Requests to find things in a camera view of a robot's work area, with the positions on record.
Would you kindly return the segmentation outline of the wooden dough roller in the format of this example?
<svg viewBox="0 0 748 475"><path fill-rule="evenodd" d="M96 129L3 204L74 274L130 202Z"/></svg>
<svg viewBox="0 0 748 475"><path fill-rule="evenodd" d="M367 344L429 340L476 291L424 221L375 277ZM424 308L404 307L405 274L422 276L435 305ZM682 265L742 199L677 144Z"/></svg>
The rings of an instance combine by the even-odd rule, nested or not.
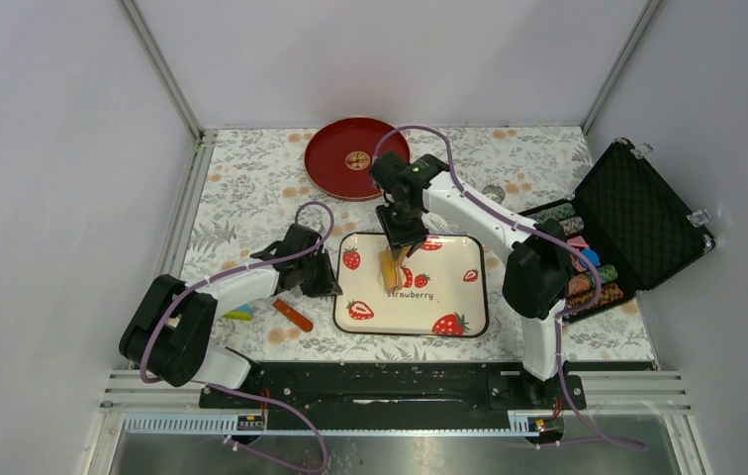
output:
<svg viewBox="0 0 748 475"><path fill-rule="evenodd" d="M387 248L378 254L380 278L386 292L396 292L404 287L402 265L408 251L409 248L404 246L400 249Z"/></svg>

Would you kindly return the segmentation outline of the strawberry pattern rectangular tray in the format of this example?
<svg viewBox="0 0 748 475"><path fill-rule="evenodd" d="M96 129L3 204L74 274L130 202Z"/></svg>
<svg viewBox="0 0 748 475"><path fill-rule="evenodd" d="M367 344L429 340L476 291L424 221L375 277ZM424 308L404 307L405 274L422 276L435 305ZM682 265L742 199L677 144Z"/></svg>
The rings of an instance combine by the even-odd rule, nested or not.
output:
<svg viewBox="0 0 748 475"><path fill-rule="evenodd" d="M382 234L340 244L333 320L346 333L477 337L489 326L484 250L468 236L431 236L398 268L403 286L385 289Z"/></svg>

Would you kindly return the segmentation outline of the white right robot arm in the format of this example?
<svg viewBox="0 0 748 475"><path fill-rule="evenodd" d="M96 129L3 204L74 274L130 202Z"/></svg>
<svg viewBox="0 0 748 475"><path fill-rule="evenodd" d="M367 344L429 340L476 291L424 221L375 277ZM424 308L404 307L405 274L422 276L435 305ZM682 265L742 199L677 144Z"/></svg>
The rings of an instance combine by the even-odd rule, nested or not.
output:
<svg viewBox="0 0 748 475"><path fill-rule="evenodd" d="M376 158L369 174L385 202L376 215L392 262L427 241L423 215L433 213L490 247L505 267L502 294L520 316L524 338L521 382L525 400L545 408L561 394L557 318L566 304L574 268L556 223L542 225L506 210L473 188L460 185L451 167L425 154L407 162L392 152Z"/></svg>

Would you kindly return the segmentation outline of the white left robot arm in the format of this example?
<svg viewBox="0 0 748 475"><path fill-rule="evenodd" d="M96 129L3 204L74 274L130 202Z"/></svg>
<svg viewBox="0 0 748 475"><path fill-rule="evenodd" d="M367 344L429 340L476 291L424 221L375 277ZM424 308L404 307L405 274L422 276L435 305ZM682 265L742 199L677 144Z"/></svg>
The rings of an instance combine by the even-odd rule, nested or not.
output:
<svg viewBox="0 0 748 475"><path fill-rule="evenodd" d="M193 285L169 274L156 277L124 330L120 354L154 381L223 386L237 406L255 403L262 383L250 373L251 360L211 343L216 318L293 289L308 297L338 296L341 289L321 235L303 225L291 225L252 258Z"/></svg>

